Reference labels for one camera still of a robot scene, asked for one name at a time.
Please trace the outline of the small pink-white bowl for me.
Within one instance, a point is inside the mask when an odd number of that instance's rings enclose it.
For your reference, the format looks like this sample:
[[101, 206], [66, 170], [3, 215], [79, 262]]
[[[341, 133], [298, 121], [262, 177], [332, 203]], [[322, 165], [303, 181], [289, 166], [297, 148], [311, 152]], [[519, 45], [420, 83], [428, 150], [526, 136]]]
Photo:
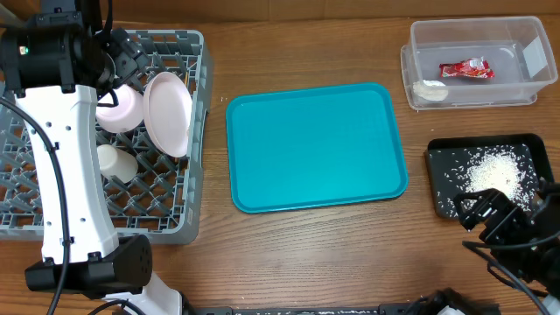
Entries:
[[144, 119], [143, 96], [132, 87], [122, 85], [115, 91], [118, 105], [116, 107], [100, 107], [96, 109], [96, 120], [99, 125], [111, 133], [122, 133], [133, 130]]

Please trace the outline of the large white plate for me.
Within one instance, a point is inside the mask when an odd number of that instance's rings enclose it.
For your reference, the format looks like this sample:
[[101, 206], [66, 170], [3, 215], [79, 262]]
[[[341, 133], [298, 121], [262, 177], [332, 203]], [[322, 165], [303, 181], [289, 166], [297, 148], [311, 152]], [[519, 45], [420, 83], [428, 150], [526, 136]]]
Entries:
[[157, 74], [143, 94], [143, 121], [150, 140], [164, 154], [186, 155], [193, 100], [186, 84], [174, 73]]

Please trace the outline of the white cup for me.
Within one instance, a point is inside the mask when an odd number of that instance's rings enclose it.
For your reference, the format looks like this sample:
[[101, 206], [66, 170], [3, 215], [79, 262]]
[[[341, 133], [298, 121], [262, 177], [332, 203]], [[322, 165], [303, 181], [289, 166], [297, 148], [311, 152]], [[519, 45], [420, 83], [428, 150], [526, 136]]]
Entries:
[[103, 177], [107, 179], [116, 177], [123, 183], [128, 183], [137, 175], [137, 161], [126, 151], [103, 144], [97, 147], [97, 154]]

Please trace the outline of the white tissue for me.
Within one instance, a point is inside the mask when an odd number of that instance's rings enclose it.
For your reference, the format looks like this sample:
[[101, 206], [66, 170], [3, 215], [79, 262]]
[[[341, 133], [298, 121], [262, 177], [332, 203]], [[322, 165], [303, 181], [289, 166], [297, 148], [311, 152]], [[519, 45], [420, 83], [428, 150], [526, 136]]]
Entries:
[[442, 102], [449, 94], [447, 86], [439, 80], [417, 81], [412, 85], [412, 90], [417, 96], [430, 102]]

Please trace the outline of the red snack wrapper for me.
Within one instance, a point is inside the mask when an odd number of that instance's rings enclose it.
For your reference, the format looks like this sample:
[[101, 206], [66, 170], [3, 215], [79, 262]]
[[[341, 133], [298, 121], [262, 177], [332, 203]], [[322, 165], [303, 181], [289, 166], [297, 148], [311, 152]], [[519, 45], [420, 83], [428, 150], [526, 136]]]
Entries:
[[494, 77], [494, 71], [483, 57], [470, 58], [458, 63], [440, 64], [439, 69], [442, 78], [491, 79]]

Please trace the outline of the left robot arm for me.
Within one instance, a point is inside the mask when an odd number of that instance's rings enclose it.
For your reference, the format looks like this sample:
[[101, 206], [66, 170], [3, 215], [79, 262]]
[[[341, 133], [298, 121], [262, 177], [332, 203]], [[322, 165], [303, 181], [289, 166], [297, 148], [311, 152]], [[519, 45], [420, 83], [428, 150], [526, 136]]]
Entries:
[[103, 308], [185, 314], [184, 295], [153, 271], [149, 239], [118, 235], [96, 151], [95, 111], [147, 64], [144, 50], [96, 1], [44, 1], [25, 25], [5, 25], [2, 105], [27, 128], [45, 219], [32, 291], [81, 294]]

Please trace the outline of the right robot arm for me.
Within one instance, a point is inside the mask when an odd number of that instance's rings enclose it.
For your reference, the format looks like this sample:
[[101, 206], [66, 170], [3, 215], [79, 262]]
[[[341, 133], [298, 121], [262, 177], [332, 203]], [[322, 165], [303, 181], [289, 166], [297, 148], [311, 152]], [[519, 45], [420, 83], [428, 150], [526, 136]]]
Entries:
[[558, 314], [559, 184], [540, 180], [532, 214], [495, 188], [459, 193], [453, 203], [465, 230], [485, 226], [479, 241], [463, 241], [463, 247], [486, 261], [498, 281], [527, 295], [541, 314]]

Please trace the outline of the pile of white rice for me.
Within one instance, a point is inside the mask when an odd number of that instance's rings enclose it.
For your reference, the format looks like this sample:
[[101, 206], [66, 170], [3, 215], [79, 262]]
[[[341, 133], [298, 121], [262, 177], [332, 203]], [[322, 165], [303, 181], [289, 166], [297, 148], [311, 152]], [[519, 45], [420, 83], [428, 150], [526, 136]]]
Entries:
[[431, 186], [437, 214], [458, 216], [453, 198], [460, 193], [497, 189], [526, 212], [538, 187], [529, 147], [498, 144], [433, 150], [428, 154]]

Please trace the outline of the black plastic tray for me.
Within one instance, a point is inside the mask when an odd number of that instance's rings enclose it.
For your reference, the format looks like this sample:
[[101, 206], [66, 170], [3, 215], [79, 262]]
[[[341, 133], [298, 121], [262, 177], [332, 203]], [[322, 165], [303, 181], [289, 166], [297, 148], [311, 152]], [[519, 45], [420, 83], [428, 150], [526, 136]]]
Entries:
[[554, 180], [543, 140], [532, 133], [434, 139], [425, 162], [435, 212], [448, 220], [459, 217], [454, 197], [490, 188], [531, 212], [539, 180]]

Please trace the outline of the grey plastic dish rack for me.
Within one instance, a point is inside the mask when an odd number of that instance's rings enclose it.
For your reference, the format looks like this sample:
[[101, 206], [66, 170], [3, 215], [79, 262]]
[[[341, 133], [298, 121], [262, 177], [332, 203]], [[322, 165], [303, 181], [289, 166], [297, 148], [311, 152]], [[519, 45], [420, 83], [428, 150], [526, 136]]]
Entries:
[[[130, 37], [149, 57], [147, 68], [129, 85], [143, 91], [162, 72], [183, 81], [193, 107], [192, 137], [184, 157], [158, 150], [143, 125], [125, 133], [97, 126], [98, 144], [111, 144], [132, 155], [138, 173], [128, 183], [102, 181], [113, 224], [121, 237], [146, 235], [152, 243], [188, 244], [199, 231], [202, 201], [202, 147], [213, 85], [214, 61], [203, 35], [195, 30], [131, 30]], [[42, 204], [31, 141], [19, 116], [1, 109], [1, 237], [10, 241], [40, 241]]]

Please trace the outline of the clear plastic bin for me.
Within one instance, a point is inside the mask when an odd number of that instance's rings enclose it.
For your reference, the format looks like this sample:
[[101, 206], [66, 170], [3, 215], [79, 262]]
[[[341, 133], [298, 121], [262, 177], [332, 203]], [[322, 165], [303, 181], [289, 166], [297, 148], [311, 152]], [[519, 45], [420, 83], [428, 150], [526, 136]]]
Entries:
[[[442, 78], [440, 64], [483, 57], [491, 79]], [[416, 21], [401, 49], [402, 81], [414, 110], [469, 109], [529, 105], [559, 78], [555, 56], [537, 17], [480, 17]], [[426, 101], [412, 85], [441, 81], [444, 101]]]

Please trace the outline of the teal plastic tray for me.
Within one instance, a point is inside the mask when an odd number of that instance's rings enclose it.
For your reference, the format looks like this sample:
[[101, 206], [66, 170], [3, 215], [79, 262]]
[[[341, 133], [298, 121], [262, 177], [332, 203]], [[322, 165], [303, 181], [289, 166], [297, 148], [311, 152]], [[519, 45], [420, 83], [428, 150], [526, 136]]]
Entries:
[[233, 99], [231, 197], [247, 214], [391, 200], [409, 175], [389, 91], [373, 82]]

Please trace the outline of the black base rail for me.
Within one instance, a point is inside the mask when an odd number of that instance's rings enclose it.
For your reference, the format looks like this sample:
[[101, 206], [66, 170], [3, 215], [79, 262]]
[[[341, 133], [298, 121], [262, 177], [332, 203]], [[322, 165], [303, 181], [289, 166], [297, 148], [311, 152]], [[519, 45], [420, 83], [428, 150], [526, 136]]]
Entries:
[[423, 303], [380, 304], [365, 309], [357, 308], [319, 308], [319, 309], [232, 309], [192, 308], [183, 311], [184, 315], [413, 315], [413, 314], [467, 314], [457, 306], [439, 307], [425, 311]]

